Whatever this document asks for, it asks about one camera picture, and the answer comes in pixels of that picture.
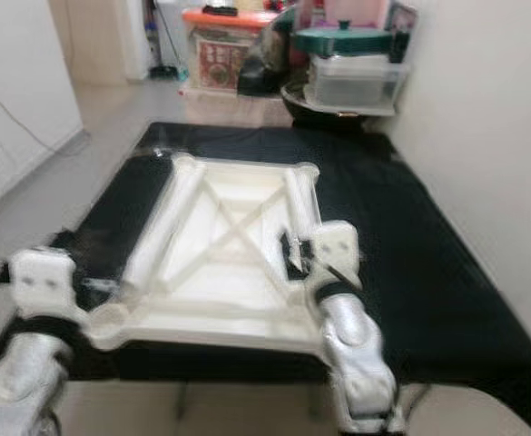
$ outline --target floor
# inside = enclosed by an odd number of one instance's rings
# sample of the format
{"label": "floor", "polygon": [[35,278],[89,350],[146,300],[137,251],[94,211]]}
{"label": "floor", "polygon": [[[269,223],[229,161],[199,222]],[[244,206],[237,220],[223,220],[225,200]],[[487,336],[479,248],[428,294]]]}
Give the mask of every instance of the floor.
{"label": "floor", "polygon": [[[242,110],[234,110],[231,99],[182,97],[171,83],[76,86],[76,94],[90,143],[78,155],[55,156],[0,201],[0,260],[62,227],[73,228],[150,121],[229,124],[236,117],[232,123],[237,125],[290,122],[276,106],[279,102],[263,108],[248,100]],[[0,292],[0,328],[12,310],[8,294]],[[310,416],[305,386],[193,384],[179,421],[174,415],[177,390],[174,383],[68,383],[58,407],[64,435],[337,434],[326,402],[317,417]],[[411,395],[403,392],[405,399]],[[481,392],[436,387],[416,409],[409,435],[443,434],[530,436],[531,430]]]}

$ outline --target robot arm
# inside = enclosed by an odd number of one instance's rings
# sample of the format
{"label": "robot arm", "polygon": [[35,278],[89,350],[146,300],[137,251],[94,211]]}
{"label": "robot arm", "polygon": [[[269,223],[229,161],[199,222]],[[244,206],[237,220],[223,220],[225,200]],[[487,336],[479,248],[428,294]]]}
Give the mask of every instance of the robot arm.
{"label": "robot arm", "polygon": [[67,378],[71,349],[47,334],[18,333],[0,359],[0,436],[56,436],[51,407]]}
{"label": "robot arm", "polygon": [[308,242],[306,283],[322,321],[339,429],[354,434],[404,431],[396,405],[397,384],[382,359],[382,335],[358,297],[359,248],[356,229],[346,222],[323,223]]}

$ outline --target black tablecloth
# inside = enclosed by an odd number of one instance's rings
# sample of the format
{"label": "black tablecloth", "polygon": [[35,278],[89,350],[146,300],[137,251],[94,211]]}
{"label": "black tablecloth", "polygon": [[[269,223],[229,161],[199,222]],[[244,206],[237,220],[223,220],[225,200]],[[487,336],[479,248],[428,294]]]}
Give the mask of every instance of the black tablecloth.
{"label": "black tablecloth", "polygon": [[84,273],[120,277],[174,152],[316,164],[322,220],[359,231],[361,298],[398,381],[477,388],[531,425],[530,338],[384,135],[152,124],[77,231],[56,243]]}

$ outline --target green lid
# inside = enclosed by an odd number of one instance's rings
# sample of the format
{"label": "green lid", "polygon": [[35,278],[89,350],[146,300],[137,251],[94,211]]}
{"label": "green lid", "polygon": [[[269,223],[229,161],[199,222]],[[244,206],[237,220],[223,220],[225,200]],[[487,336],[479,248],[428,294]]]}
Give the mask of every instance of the green lid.
{"label": "green lid", "polygon": [[376,29],[312,27],[293,36],[294,47],[301,51],[329,57],[332,55],[387,55],[392,46],[392,33]]}

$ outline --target plastic storage box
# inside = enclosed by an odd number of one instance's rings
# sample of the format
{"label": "plastic storage box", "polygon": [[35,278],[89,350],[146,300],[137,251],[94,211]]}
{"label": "plastic storage box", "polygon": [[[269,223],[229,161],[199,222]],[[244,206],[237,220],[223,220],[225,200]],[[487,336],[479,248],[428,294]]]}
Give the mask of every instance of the plastic storage box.
{"label": "plastic storage box", "polygon": [[204,14],[201,9],[184,11],[189,85],[234,91],[249,47],[275,16],[271,12],[239,12],[237,16],[226,16]]}
{"label": "plastic storage box", "polygon": [[312,56],[308,103],[363,113],[365,109],[394,108],[408,72],[405,64],[391,64],[383,54],[368,56]]}

